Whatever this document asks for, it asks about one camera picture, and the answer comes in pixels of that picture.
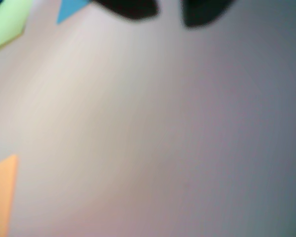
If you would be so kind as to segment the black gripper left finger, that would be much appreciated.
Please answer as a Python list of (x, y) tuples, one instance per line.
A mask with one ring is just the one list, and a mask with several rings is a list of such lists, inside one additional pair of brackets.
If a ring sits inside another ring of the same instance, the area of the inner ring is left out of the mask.
[(93, 0), (92, 2), (129, 20), (147, 19), (159, 12), (155, 0)]

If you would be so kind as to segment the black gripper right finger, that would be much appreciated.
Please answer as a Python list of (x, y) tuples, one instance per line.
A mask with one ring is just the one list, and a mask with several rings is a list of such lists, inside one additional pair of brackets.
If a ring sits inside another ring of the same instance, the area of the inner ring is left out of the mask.
[(219, 19), (234, 0), (183, 0), (183, 23), (186, 27), (206, 27)]

